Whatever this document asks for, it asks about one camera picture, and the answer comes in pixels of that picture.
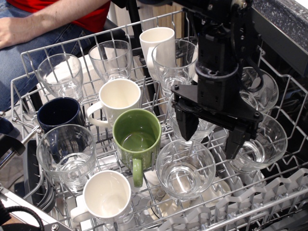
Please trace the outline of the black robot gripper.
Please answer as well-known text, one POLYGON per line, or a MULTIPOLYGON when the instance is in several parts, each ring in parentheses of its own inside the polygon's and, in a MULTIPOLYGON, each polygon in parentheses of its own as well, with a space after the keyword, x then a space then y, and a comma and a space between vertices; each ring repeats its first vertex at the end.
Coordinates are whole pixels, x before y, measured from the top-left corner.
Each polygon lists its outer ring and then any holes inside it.
POLYGON ((189 141, 199 119, 224 127, 226 159, 234 159, 245 141, 257 137, 263 116, 240 96, 242 67, 230 54, 199 52, 197 85, 173 85, 174 109, 181 136, 189 141))

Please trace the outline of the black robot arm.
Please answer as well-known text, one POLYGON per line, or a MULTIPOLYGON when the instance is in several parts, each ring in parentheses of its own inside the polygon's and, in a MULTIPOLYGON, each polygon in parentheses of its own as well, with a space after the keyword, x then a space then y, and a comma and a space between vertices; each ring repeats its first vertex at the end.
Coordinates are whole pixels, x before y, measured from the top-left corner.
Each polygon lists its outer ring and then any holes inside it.
POLYGON ((182 137, 189 140, 199 120, 226 128, 225 153, 234 159, 257 137, 263 116, 240 96, 243 64, 258 45, 250 0, 179 0, 187 13, 204 20, 198 34, 196 85, 173 85, 173 107, 182 137))

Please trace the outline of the person's forearm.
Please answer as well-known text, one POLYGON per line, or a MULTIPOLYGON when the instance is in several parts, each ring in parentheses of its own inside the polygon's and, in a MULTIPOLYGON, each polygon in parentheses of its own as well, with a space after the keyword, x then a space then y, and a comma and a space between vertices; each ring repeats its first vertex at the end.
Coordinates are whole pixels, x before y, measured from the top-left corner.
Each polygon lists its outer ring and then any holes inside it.
POLYGON ((25 18, 27 41, 71 23, 105 5, 107 0, 58 0, 25 18))

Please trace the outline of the person's hand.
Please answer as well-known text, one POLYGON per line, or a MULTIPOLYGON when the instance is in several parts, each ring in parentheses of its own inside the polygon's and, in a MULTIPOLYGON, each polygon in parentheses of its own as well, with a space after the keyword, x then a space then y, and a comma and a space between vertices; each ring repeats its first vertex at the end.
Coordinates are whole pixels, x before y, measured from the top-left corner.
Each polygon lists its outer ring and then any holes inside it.
POLYGON ((0 48, 27 42, 28 24, 24 18, 4 17, 0 19, 0 48))

